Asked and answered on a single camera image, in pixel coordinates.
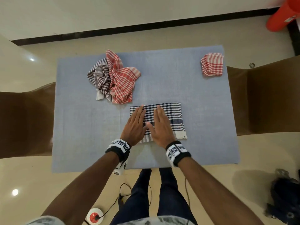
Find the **stack of folded cloth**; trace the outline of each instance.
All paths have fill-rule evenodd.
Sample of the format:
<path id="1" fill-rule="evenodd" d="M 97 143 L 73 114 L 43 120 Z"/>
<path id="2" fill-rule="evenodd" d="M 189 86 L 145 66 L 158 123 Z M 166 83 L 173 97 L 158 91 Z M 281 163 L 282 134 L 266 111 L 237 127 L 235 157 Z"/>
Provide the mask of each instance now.
<path id="1" fill-rule="evenodd" d="M 223 55 L 208 53 L 201 59 L 202 72 L 205 76 L 221 76 L 223 74 Z"/>
<path id="2" fill-rule="evenodd" d="M 88 72 L 88 79 L 96 87 L 96 100 L 107 98 L 112 103 L 132 101 L 132 89 L 141 75 L 135 67 L 124 68 L 120 57 L 111 50 Z"/>
<path id="3" fill-rule="evenodd" d="M 143 109 L 146 110 L 143 124 L 146 122 L 150 122 L 154 128 L 154 113 L 153 110 L 160 105 L 161 108 L 165 111 L 165 114 L 170 120 L 171 127 L 173 130 L 173 134 L 177 139 L 187 139 L 187 134 L 185 131 L 185 126 L 183 125 L 182 114 L 181 114 L 181 103 L 180 102 L 170 102 L 170 103 L 161 103 L 161 104 L 152 104 L 146 105 Z M 131 106 L 130 107 L 130 116 L 140 106 Z M 153 141 L 151 133 L 149 129 L 145 132 L 144 138 L 140 141 L 140 143 Z"/>

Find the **person's left arm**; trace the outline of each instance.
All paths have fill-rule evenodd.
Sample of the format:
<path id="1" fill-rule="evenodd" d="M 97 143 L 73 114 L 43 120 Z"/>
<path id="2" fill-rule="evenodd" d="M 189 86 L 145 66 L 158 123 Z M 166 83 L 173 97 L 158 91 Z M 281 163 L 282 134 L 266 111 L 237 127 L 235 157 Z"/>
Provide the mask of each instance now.
<path id="1" fill-rule="evenodd" d="M 121 134 L 120 139 L 131 147 L 143 138 L 147 130 L 143 127 L 145 112 L 143 106 L 137 108 Z M 81 225 L 119 162 L 120 157 L 115 152 L 107 152 L 72 181 L 51 202 L 42 216 L 54 216 L 66 225 Z"/>

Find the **jeans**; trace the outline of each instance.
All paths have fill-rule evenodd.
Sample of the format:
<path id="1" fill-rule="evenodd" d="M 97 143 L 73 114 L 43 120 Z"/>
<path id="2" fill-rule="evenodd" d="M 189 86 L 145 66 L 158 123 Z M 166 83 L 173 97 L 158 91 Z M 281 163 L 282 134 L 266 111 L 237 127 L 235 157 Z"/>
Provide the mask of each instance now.
<path id="1" fill-rule="evenodd" d="M 148 184 L 151 169 L 143 169 L 132 188 L 132 194 L 117 212 L 110 225 L 117 225 L 129 221 L 149 217 Z M 195 220 L 189 205 L 178 191 L 176 178 L 172 168 L 160 168 L 161 187 L 159 194 L 159 207 L 157 215 L 173 215 L 190 220 L 195 225 Z"/>

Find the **tiled floor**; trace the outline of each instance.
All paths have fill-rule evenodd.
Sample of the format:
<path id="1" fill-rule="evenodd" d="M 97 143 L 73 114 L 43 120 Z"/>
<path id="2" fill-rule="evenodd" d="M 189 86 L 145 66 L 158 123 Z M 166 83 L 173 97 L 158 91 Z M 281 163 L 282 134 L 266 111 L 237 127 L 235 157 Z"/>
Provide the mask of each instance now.
<path id="1" fill-rule="evenodd" d="M 63 42 L 17 47 L 0 37 L 2 67 L 0 90 L 21 92 L 55 81 L 56 61 L 59 57 L 150 49 L 171 49 L 222 44 L 228 66 L 248 68 L 268 64 L 293 56 L 287 30 L 268 32 L 268 17 L 190 25 L 93 37 Z M 283 168 L 296 178 L 300 165 L 300 133 L 272 133 L 239 136 L 241 163 L 238 165 L 206 166 L 205 168 L 247 204 L 265 224 L 280 224 L 266 218 L 263 210 L 269 201 L 270 182 L 274 170 Z M 0 221 L 1 224 L 22 224 L 39 216 L 53 198 L 78 173 L 52 174 L 51 157 L 20 157 L 0 160 Z M 186 197 L 184 176 L 174 169 L 179 190 Z M 118 196 L 119 186 L 125 182 L 133 186 L 139 170 L 127 170 L 123 176 L 112 175 L 95 206 L 104 212 Z M 159 203 L 160 176 L 154 169 L 150 179 L 152 203 L 150 215 L 155 216 Z M 19 194 L 12 196 L 12 190 Z M 188 186 L 191 209 L 199 224 L 212 224 L 208 215 Z M 115 205 L 105 216 L 103 225 L 110 223 L 118 211 Z"/>

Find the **black wristband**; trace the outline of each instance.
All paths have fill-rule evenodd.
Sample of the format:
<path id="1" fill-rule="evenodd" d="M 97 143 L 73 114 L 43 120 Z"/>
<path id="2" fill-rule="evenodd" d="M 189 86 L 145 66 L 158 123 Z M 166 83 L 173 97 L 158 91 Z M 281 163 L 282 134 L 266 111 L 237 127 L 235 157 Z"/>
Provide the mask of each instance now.
<path id="1" fill-rule="evenodd" d="M 178 140 L 173 141 L 166 147 L 166 155 L 172 166 L 177 166 L 178 163 L 185 157 L 191 157 L 191 154 L 183 147 Z"/>
<path id="2" fill-rule="evenodd" d="M 111 142 L 105 153 L 113 151 L 119 157 L 120 162 L 125 161 L 130 153 L 130 145 L 122 139 L 117 139 Z"/>

